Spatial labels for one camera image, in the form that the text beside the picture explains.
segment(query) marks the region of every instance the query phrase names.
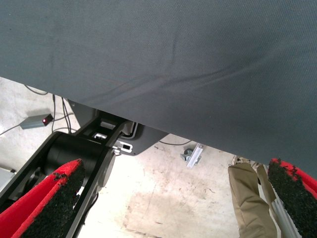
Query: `gray cloth cover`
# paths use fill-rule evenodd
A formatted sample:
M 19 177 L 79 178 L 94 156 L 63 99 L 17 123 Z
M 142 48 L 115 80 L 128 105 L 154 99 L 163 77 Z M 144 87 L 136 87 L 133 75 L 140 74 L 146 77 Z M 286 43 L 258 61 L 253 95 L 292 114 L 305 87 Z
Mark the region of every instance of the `gray cloth cover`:
M 313 0 L 2 0 L 0 76 L 317 176 Z

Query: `metal bracket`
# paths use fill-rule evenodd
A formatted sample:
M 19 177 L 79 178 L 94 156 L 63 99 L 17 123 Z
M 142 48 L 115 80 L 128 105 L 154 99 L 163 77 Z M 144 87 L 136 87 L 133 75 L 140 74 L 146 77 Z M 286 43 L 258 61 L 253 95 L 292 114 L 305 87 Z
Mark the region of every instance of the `metal bracket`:
M 194 150 L 187 149 L 184 151 L 184 154 L 181 154 L 180 157 L 187 162 L 188 168 L 193 168 L 201 159 L 201 153 L 204 149 L 204 145 L 198 143 Z

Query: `person's leg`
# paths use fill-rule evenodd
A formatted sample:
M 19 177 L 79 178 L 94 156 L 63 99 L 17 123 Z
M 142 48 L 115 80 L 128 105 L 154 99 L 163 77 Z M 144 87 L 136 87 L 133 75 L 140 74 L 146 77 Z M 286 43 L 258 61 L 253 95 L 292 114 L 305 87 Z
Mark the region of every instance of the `person's leg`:
M 228 168 L 232 203 L 241 238 L 276 238 L 269 206 L 259 195 L 258 176 L 249 163 Z

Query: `metal bar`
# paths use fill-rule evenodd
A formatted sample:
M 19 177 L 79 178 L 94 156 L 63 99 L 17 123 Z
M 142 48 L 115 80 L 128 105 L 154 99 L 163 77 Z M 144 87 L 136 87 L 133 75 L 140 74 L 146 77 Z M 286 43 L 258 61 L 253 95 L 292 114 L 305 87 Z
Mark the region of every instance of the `metal bar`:
M 200 154 L 203 151 L 203 145 L 198 143 L 192 153 L 192 155 L 190 156 L 190 158 L 187 161 L 187 167 L 188 168 L 193 168 L 193 166 L 198 162 Z

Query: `concrete floor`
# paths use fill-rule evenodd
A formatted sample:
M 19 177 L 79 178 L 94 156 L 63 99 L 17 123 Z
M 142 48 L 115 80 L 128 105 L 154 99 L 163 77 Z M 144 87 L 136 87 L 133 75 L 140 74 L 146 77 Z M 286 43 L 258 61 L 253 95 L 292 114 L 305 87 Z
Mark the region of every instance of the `concrete floor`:
M 52 95 L 38 96 L 0 78 L 0 132 L 27 115 L 53 112 Z M 60 98 L 56 117 L 62 117 Z M 71 116 L 72 127 L 78 122 Z M 55 128 L 65 121 L 55 123 Z M 0 136 L 0 167 L 19 170 L 51 133 L 51 127 L 15 128 Z M 164 141 L 186 141 L 168 135 Z M 110 179 L 91 209 L 80 238 L 238 237 L 227 165 L 232 154 L 207 147 L 192 170 L 180 158 L 186 146 L 153 145 L 142 154 L 116 158 Z

